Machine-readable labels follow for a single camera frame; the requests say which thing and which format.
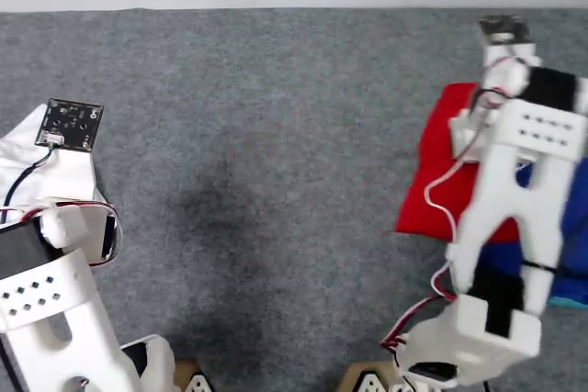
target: red cloth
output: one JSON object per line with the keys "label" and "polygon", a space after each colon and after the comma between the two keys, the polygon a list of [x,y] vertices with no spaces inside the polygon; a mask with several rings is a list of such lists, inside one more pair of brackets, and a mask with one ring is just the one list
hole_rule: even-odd
{"label": "red cloth", "polygon": [[[399,233],[421,234],[442,241],[452,241],[447,216],[424,201],[424,188],[444,174],[455,163],[451,152],[449,119],[466,106],[476,87],[474,83],[450,84],[431,113],[419,141],[419,167],[413,184],[396,221]],[[446,207],[456,222],[471,200],[478,172],[477,164],[464,164],[451,178],[431,190],[431,200]],[[514,219],[507,219],[494,232],[490,242],[518,241],[518,228]]]}

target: carpet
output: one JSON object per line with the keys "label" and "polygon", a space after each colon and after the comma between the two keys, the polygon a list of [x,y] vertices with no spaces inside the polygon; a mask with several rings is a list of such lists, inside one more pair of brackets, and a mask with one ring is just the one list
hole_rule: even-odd
{"label": "carpet", "polygon": [[[159,333],[221,390],[330,391],[443,262],[387,230],[441,89],[481,74],[486,13],[0,14],[0,131],[50,97],[106,106],[125,244],[96,279],[121,343]],[[546,65],[588,74],[588,11],[523,14]],[[550,308],[542,354],[492,384],[584,390],[587,318]]]}

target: cable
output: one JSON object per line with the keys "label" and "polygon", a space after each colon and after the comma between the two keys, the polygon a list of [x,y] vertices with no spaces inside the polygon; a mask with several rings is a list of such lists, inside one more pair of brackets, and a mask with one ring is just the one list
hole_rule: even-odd
{"label": "cable", "polygon": [[[18,186],[21,185],[22,182],[25,179],[27,179],[27,177],[30,174],[32,174],[36,169],[38,169],[39,167],[44,165],[50,159],[51,154],[53,153],[53,151],[55,150],[56,147],[57,147],[56,144],[50,145],[49,151],[47,152],[47,154],[45,156],[43,156],[40,160],[34,162],[29,167],[27,167],[25,170],[23,170],[23,172],[20,174],[20,176],[17,178],[17,180],[10,186],[10,189],[8,189],[8,193],[6,193],[6,198],[4,200],[5,207],[10,206],[10,201],[12,200],[12,196],[14,195],[14,193],[17,191]],[[5,223],[6,223],[6,211],[3,211],[2,214],[0,215],[0,224],[5,224]]]}
{"label": "cable", "polygon": [[424,307],[425,305],[428,305],[429,303],[431,303],[435,300],[438,300],[440,298],[444,298],[444,297],[443,296],[425,297],[424,299],[418,301],[417,303],[412,305],[410,308],[408,308],[407,311],[404,314],[402,314],[402,316],[396,321],[396,323],[394,324],[394,326],[392,327],[392,329],[390,330],[388,335],[386,335],[386,337],[384,337],[379,344],[384,349],[387,349],[388,351],[391,351],[391,352],[395,351],[395,348],[398,345],[398,343],[405,344],[405,340],[399,338],[399,336],[401,334],[402,329],[404,329],[404,327],[408,323],[408,320],[410,320],[414,316],[414,314],[416,314],[416,312],[418,310],[420,310],[422,307]]}
{"label": "cable", "polygon": [[443,266],[439,268],[437,271],[435,271],[435,273],[431,277],[431,287],[433,288],[433,291],[435,291],[439,296],[444,297],[452,302],[456,299],[456,295],[448,292],[440,284],[440,279],[443,276],[443,274],[445,274],[449,270],[449,266],[450,262],[445,261]]}
{"label": "cable", "polygon": [[[396,353],[394,353],[394,363],[396,364],[396,367],[401,367],[400,363],[398,363],[398,358],[397,358],[397,356],[396,356]],[[408,386],[410,386],[410,387],[411,387],[411,389],[413,390],[413,392],[417,392],[417,391],[416,391],[416,387],[414,386],[414,384],[413,384],[413,383],[411,383],[411,382],[409,381],[409,379],[408,379],[408,378],[406,378],[406,376],[405,376],[405,375],[403,375],[403,376],[402,376],[402,379],[404,380],[404,383],[406,383]]]}

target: blue fabric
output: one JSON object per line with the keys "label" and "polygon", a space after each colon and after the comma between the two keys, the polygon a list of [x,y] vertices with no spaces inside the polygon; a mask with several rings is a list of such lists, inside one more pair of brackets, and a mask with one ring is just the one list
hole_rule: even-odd
{"label": "blue fabric", "polygon": [[[518,172],[517,182],[527,186],[532,166]],[[578,165],[571,186],[570,198],[561,221],[561,231],[567,240],[561,254],[561,266],[588,275],[588,160]],[[487,244],[480,263],[507,274],[519,274],[523,261],[520,242]],[[551,305],[588,308],[588,280],[558,275],[551,289]]]}

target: red wire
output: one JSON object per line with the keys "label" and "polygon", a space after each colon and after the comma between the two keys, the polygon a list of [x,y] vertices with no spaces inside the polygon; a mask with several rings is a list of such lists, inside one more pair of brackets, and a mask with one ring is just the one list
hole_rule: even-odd
{"label": "red wire", "polygon": [[406,326],[406,323],[408,323],[408,321],[412,317],[414,317],[414,314],[416,314],[424,306],[428,305],[429,303],[433,302],[434,300],[438,300],[439,298],[442,298],[442,297],[441,296],[428,297],[427,299],[425,299],[423,301],[423,304],[420,307],[416,308],[410,314],[407,314],[404,318],[402,318],[402,320],[399,321],[398,324],[394,327],[394,330],[392,330],[392,333],[380,343],[381,346],[384,349],[391,351],[392,348],[394,348],[394,350],[395,350],[396,346],[398,346],[398,343],[405,344],[406,340],[404,340],[403,338],[400,337],[400,333],[401,333],[402,329]]}

